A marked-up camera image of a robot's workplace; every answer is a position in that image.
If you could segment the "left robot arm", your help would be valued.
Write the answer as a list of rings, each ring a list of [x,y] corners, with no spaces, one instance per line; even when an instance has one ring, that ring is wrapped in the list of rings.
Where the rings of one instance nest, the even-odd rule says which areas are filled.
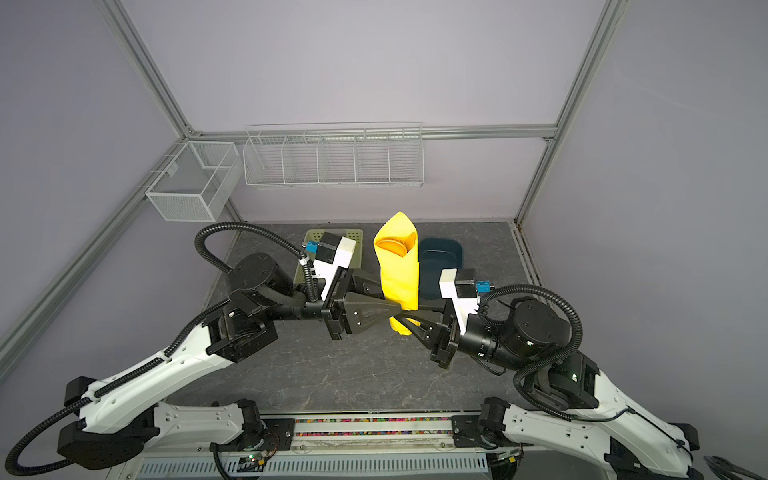
[[[208,248],[221,232],[261,236],[293,255],[303,273],[295,283],[268,254],[254,253],[235,265]],[[203,443],[214,450],[254,450],[268,430],[251,400],[223,407],[178,410],[168,397],[193,381],[254,355],[277,337],[279,320],[320,320],[330,336],[367,329],[403,310],[378,280],[337,264],[318,269],[338,245],[323,243],[314,255],[251,223],[218,222],[195,236],[197,253],[223,272],[226,298],[194,317],[163,350],[115,376],[69,382],[64,406],[26,433],[9,451],[6,471],[37,476],[79,465],[102,470],[125,463],[163,443]]]

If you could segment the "yellow paper napkin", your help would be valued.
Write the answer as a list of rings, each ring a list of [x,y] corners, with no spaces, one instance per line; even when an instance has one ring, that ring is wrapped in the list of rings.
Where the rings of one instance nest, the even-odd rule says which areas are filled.
[[[394,255],[377,246],[384,238],[395,238],[409,248],[404,257]],[[418,232],[403,212],[391,217],[374,237],[374,251],[380,267],[380,281],[387,300],[399,303],[404,311],[419,308]]]

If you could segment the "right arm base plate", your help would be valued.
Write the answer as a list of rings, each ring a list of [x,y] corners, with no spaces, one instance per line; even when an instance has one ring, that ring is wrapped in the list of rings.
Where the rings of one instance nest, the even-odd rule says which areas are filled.
[[[497,450],[512,447],[530,447],[531,443],[509,440],[503,432],[502,418],[482,418],[480,415],[453,415],[451,417],[452,438],[457,448],[481,448]]]

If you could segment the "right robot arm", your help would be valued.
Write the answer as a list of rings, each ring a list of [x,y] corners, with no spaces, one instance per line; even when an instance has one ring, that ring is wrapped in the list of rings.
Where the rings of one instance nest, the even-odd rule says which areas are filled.
[[[495,375],[510,373],[527,402],[486,398],[474,423],[454,437],[486,450],[542,447],[599,467],[612,479],[700,479],[693,466],[697,430],[668,423],[629,399],[580,352],[583,325],[562,296],[512,284],[482,295],[466,317],[448,299],[397,315],[446,368],[457,353]]]

